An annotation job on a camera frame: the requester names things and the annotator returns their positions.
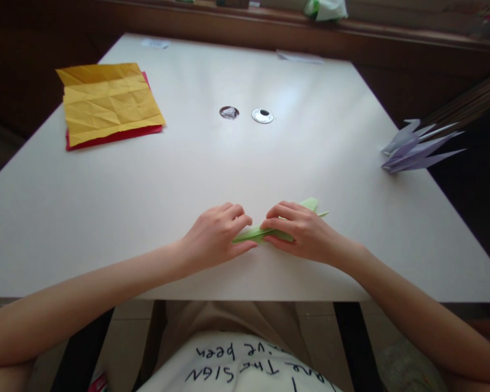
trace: stack of paper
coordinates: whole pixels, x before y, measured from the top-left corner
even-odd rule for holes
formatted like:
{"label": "stack of paper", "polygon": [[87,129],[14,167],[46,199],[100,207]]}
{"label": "stack of paper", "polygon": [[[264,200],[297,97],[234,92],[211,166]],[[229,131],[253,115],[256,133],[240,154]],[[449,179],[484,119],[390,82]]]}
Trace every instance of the stack of paper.
{"label": "stack of paper", "polygon": [[389,159],[382,165],[383,169],[387,170],[389,173],[396,173],[404,170],[425,169],[465,150],[429,156],[451,138],[463,132],[452,132],[438,139],[423,142],[423,140],[439,134],[457,124],[456,122],[428,133],[428,131],[436,126],[435,124],[416,131],[415,129],[420,124],[418,119],[405,121],[410,124],[399,130],[394,139],[392,139],[392,141],[382,150],[384,154],[389,156]]}
{"label": "stack of paper", "polygon": [[68,150],[157,133],[165,124],[138,64],[85,65],[57,73],[64,83]]}

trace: beige pants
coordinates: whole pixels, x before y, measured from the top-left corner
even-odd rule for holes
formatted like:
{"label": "beige pants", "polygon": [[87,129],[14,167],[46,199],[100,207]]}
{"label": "beige pants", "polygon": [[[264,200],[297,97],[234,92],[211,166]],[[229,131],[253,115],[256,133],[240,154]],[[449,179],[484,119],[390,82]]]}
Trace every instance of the beige pants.
{"label": "beige pants", "polygon": [[196,332],[220,330],[256,335],[310,365],[294,302],[167,301],[157,371]]}

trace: finger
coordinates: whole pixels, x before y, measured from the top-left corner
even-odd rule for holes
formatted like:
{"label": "finger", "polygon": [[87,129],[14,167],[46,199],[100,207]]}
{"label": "finger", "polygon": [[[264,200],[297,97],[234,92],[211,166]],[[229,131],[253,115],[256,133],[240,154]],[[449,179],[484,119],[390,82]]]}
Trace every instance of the finger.
{"label": "finger", "polygon": [[245,242],[240,242],[237,244],[233,244],[230,247],[230,255],[232,258],[238,257],[239,255],[242,255],[245,252],[248,252],[251,249],[257,248],[258,244],[255,243],[254,241],[245,241]]}
{"label": "finger", "polygon": [[227,201],[224,205],[218,207],[218,211],[219,212],[223,212],[223,211],[226,211],[228,210],[229,208],[231,208],[234,204],[232,204],[231,202]]}
{"label": "finger", "polygon": [[265,236],[263,240],[274,246],[274,248],[278,248],[287,253],[292,253],[294,250],[295,244],[293,242],[282,240],[275,236]]}
{"label": "finger", "polygon": [[231,208],[225,211],[225,214],[230,217],[230,219],[234,219],[240,215],[243,215],[245,210],[240,204],[235,204]]}
{"label": "finger", "polygon": [[281,204],[276,204],[267,213],[267,219],[282,217],[290,221],[294,221],[297,216],[298,216],[298,212],[296,210],[293,210],[292,208],[283,206]]}
{"label": "finger", "polygon": [[248,215],[238,216],[232,222],[232,237],[234,238],[240,231],[242,231],[245,226],[252,225],[252,218]]}
{"label": "finger", "polygon": [[286,220],[286,219],[281,219],[281,218],[269,218],[265,219],[263,223],[261,224],[260,229],[265,230],[265,229],[278,229],[281,231],[284,231],[286,233],[289,233],[291,236],[294,237],[292,234],[292,231],[296,227],[296,224],[291,221],[291,220]]}
{"label": "finger", "polygon": [[307,207],[302,206],[301,204],[294,203],[293,201],[280,201],[279,202],[282,206],[288,207],[290,209],[296,210],[296,211],[305,211],[308,210]]}

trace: metal grommet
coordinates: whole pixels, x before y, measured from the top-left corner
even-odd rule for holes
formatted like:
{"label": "metal grommet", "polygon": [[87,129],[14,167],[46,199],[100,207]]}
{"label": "metal grommet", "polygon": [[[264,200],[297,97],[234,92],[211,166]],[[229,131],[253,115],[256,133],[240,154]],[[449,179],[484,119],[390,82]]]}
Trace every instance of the metal grommet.
{"label": "metal grommet", "polygon": [[257,121],[259,123],[268,124],[274,119],[274,116],[268,110],[254,109],[252,112],[252,118],[254,119],[254,121]]}

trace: white table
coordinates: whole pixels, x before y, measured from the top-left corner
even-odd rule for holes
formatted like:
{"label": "white table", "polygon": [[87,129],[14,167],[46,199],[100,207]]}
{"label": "white table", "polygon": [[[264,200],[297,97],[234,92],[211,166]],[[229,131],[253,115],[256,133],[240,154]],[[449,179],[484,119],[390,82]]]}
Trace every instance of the white table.
{"label": "white table", "polygon": [[[161,134],[66,152],[60,106],[0,173],[0,297],[21,297],[183,236],[240,203],[259,224],[280,200],[316,197],[340,233],[439,301],[489,302],[490,259],[426,170],[389,175],[397,129],[351,63],[127,34],[101,63],[137,62]],[[226,120],[223,106],[240,116]],[[265,108],[274,121],[253,121]],[[333,268],[264,244],[142,297],[362,301]]]}

